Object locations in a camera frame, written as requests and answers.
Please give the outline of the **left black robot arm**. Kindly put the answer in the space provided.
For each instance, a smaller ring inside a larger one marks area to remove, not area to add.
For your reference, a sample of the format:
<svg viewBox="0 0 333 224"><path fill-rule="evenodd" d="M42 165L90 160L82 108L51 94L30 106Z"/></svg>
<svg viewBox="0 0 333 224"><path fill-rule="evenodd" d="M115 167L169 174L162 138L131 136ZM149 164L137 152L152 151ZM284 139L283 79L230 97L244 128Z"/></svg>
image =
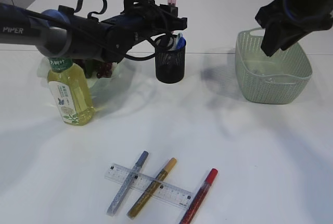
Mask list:
<svg viewBox="0 0 333 224"><path fill-rule="evenodd" d="M37 13L14 5L1 4L1 43L32 45L49 58L97 60L119 63L124 58L143 61L154 55L134 57L128 51L160 34L185 30L187 18L170 13L170 6L135 4L119 15L99 21L75 15L74 9Z"/></svg>

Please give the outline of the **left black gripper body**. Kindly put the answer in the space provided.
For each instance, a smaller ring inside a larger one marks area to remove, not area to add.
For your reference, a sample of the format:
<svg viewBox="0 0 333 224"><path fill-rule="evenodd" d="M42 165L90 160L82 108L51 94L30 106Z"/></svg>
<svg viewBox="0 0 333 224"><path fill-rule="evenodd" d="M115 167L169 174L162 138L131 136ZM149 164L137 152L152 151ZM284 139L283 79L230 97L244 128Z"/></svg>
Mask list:
<svg viewBox="0 0 333 224"><path fill-rule="evenodd" d="M159 47L152 37L163 34L170 38L174 31L187 29L187 18L178 17L178 7L158 5L155 0L148 0L146 5L137 3L103 23L109 26L101 52L102 60L106 63L119 63L125 58L133 61L153 59L154 53L135 57L129 55L128 51L143 41L149 42L156 52L170 51L170 47Z"/></svg>

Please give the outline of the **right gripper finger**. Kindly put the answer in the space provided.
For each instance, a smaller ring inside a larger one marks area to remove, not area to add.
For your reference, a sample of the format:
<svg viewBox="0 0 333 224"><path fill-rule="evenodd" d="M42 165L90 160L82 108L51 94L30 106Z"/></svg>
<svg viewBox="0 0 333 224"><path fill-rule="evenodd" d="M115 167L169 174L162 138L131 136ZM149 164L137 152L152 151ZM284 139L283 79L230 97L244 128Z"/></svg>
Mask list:
<svg viewBox="0 0 333 224"><path fill-rule="evenodd" d="M282 41L280 44L280 49L282 51L287 50L289 47L293 46L296 42L310 34L309 31L305 31L301 28L291 28L283 32Z"/></svg>
<svg viewBox="0 0 333 224"><path fill-rule="evenodd" d="M289 23L272 22L265 28L264 38L261 44L261 50L266 56L273 56L279 49L287 50Z"/></svg>

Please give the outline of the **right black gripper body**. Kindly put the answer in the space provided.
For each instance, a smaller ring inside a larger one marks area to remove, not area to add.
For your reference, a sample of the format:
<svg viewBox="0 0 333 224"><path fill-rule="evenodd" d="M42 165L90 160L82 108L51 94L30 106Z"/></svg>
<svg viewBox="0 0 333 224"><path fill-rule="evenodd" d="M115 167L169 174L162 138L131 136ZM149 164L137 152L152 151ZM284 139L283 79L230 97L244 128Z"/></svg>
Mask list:
<svg viewBox="0 0 333 224"><path fill-rule="evenodd" d="M259 9L255 20L263 28L287 22L306 31L332 28L332 0L273 0Z"/></svg>

